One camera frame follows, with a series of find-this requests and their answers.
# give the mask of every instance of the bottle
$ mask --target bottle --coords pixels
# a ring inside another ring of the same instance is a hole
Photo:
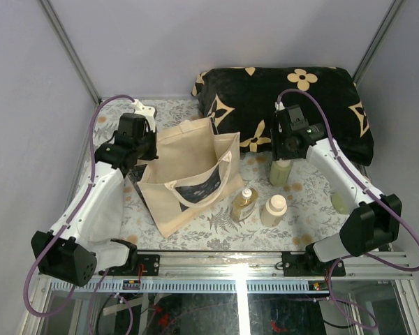
[[[233,200],[233,208],[231,209],[232,220],[238,222],[246,219],[253,213],[257,199],[258,192],[254,188],[244,188]]]
[[[265,227],[276,227],[287,211],[287,201],[282,195],[273,195],[265,203],[263,212],[260,214],[260,221]]]
[[[288,176],[291,173],[293,161],[280,159],[272,162],[270,168],[270,183],[273,186],[284,187],[287,184]]]

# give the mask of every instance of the white bottle cap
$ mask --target white bottle cap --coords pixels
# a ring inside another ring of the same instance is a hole
[[[277,165],[281,168],[287,168],[291,164],[291,159],[279,159],[277,160]]]
[[[282,195],[276,194],[273,195],[270,199],[270,209],[272,211],[282,211],[286,207],[287,202],[285,197],[283,197]]]
[[[244,188],[244,190],[242,191],[242,197],[244,197],[244,199],[247,199],[247,200],[251,198],[251,189]]]

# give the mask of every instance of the bottle label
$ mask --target bottle label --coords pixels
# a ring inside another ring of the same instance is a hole
[[[252,213],[252,211],[253,211],[253,209],[254,209],[254,205],[255,205],[256,203],[255,202],[253,202],[252,204],[249,204],[248,206],[246,206],[246,207],[244,207],[244,208],[242,208],[241,210],[240,210],[240,217],[239,217],[239,220],[244,220],[245,218],[247,218],[247,216],[248,215],[250,215],[251,213]]]

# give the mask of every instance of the table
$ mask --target table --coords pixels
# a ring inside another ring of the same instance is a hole
[[[184,120],[201,117],[197,100],[143,100],[142,103],[157,109],[159,131]],[[132,112],[127,100],[112,101],[102,109],[94,131],[95,148],[112,137],[124,112]],[[268,181],[272,160],[270,152],[242,154],[241,159],[240,173],[245,185],[259,192],[256,208],[247,220],[240,223],[231,220],[233,194],[166,239],[161,236],[149,211],[126,178],[124,221],[119,238],[141,249],[299,251],[304,250],[307,244],[339,231],[347,216],[337,213],[332,207],[329,183],[313,165],[306,160],[296,160],[287,185],[277,188]],[[87,180],[89,165],[87,154],[80,185]],[[274,194],[281,194],[287,199],[288,211],[277,227],[267,228],[260,223],[260,211]]]

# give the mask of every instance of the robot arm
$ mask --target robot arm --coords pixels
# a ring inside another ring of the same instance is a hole
[[[124,177],[138,159],[157,158],[156,111],[138,100],[132,105],[135,112],[124,113],[119,119],[112,137],[115,141],[106,142],[95,151],[93,188],[70,225],[66,219],[81,201],[88,184],[81,187],[48,232],[38,231],[33,236],[31,245],[38,257],[61,227],[68,226],[39,264],[41,273],[84,286],[95,272],[109,267],[136,269],[136,246],[118,239],[123,219]]]
[[[347,174],[338,158],[355,178],[367,186],[391,209],[400,215],[402,204],[396,195],[385,196],[365,179],[338,148],[333,152],[323,124],[310,126],[299,106],[277,105],[272,127],[273,159],[305,158],[317,167],[338,192],[350,216],[340,232],[306,247],[310,267],[347,255],[360,256],[397,239],[399,222],[366,194]]]

